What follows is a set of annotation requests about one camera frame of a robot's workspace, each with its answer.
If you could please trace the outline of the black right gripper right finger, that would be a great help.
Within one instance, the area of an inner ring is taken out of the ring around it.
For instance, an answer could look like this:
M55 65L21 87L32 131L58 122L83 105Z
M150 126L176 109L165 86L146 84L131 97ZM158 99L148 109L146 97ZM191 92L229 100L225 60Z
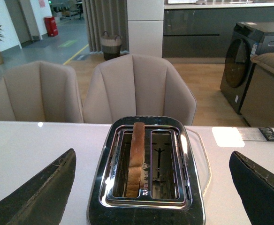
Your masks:
M238 151L229 169L251 224L274 225L274 174Z

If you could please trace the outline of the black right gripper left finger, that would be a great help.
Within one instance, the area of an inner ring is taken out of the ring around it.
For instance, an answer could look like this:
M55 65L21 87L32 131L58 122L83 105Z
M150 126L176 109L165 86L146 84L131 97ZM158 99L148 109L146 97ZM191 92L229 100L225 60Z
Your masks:
M0 201L0 225L58 225L75 171L76 153L69 149Z

